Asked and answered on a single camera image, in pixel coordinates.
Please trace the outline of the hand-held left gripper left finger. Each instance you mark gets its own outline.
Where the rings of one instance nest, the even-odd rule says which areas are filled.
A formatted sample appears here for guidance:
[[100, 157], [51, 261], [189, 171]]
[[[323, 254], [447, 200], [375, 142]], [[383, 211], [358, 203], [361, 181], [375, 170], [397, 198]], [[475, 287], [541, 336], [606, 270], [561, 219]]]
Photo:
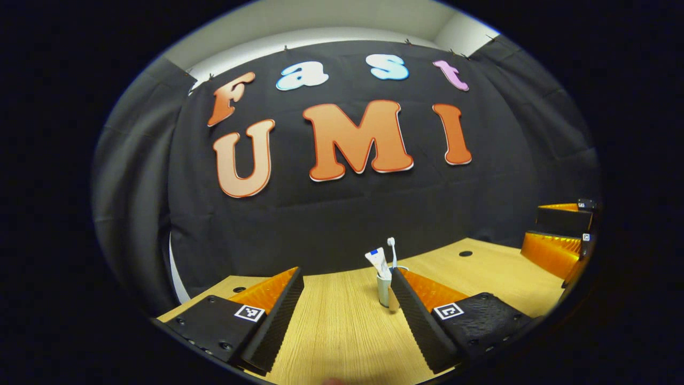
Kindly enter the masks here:
[[301, 268], [272, 277], [227, 276], [152, 324], [220, 365], [269, 373], [301, 293]]

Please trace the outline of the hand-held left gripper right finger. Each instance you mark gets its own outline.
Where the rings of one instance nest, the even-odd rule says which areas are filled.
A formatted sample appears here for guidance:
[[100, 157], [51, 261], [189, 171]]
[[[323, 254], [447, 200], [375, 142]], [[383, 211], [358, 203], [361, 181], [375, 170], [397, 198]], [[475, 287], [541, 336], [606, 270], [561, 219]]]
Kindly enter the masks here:
[[532, 317], [490, 292], [465, 295], [403, 268], [391, 287], [434, 374], [482, 361], [532, 329]]

